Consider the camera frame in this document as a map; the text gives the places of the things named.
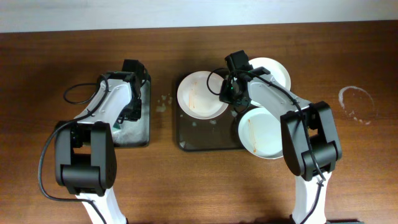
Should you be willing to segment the yellow green sponge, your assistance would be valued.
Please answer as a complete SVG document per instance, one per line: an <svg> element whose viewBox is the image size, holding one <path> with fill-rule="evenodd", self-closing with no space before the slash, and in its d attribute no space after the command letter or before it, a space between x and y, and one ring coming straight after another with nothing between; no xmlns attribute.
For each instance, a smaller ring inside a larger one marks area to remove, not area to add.
<svg viewBox="0 0 398 224"><path fill-rule="evenodd" d="M115 122L113 127L112 127L112 130L113 131L120 131L121 130L120 124L118 122Z"/></svg>

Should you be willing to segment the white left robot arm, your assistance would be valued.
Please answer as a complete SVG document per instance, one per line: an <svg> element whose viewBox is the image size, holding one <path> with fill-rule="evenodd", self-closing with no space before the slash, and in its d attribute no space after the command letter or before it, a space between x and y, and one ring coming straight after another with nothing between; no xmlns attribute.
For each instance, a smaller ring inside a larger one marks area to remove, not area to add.
<svg viewBox="0 0 398 224"><path fill-rule="evenodd" d="M111 128L141 118L145 66L126 59L119 72L99 77L96 93L71 124L61 123L55 138L55 178L86 208L93 223L127 223L113 184L117 162Z"/></svg>

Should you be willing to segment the pink plastic plate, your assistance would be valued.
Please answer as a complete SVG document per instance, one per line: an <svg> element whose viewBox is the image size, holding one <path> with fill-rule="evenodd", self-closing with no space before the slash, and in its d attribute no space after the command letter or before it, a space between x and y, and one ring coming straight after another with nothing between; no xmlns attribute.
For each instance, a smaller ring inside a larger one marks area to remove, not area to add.
<svg viewBox="0 0 398 224"><path fill-rule="evenodd" d="M213 119L228 107L227 103L219 100L218 95L211 92L220 91L223 78L217 73L212 73L207 81L209 74L209 71L191 73L177 88L178 105L186 114L196 119Z"/></svg>

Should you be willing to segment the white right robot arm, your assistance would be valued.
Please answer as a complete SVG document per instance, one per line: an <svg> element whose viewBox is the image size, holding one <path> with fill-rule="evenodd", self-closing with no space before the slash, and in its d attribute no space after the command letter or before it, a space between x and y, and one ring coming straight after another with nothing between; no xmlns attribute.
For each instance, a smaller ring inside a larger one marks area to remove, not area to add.
<svg viewBox="0 0 398 224"><path fill-rule="evenodd" d="M330 106L293 94L264 68L254 68L245 51L225 57L228 75L219 99L233 106L259 103L280 123L282 153L295 176L294 223L326 223L328 181L342 157L342 148Z"/></svg>

